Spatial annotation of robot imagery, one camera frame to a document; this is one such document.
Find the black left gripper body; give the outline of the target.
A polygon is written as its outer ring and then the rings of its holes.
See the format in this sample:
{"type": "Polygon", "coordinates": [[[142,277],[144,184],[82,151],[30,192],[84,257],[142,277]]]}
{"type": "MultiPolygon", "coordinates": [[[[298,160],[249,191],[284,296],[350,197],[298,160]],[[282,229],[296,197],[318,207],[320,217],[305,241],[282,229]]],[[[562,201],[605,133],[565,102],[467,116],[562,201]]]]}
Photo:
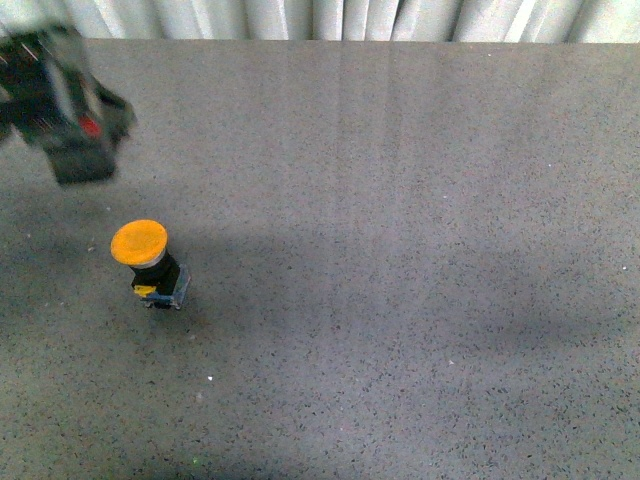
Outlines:
{"type": "Polygon", "coordinates": [[[135,120],[132,104],[91,72],[74,26],[48,22],[1,38],[1,137],[15,131],[41,149],[59,184],[113,177],[118,144],[135,120]],[[81,116],[100,123],[100,138],[83,132],[81,116]]]}

